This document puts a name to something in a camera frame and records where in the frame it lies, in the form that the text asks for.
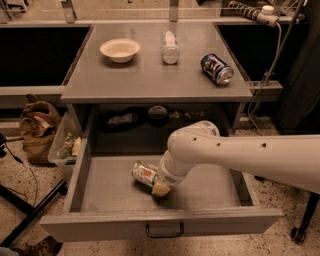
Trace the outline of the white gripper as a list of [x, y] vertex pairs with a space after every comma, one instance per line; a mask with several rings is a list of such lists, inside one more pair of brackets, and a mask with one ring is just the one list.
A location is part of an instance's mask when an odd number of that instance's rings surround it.
[[194, 166], [194, 163], [176, 160], [169, 151], [166, 151], [158, 165], [160, 179], [155, 182], [152, 194], [157, 197], [165, 196], [171, 190], [170, 186], [181, 183]]

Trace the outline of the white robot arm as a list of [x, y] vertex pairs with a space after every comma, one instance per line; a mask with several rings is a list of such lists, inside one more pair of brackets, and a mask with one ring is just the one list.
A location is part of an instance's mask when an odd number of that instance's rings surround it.
[[173, 187], [198, 164], [214, 164], [320, 193], [320, 136], [224, 137], [210, 121], [171, 133], [159, 178]]

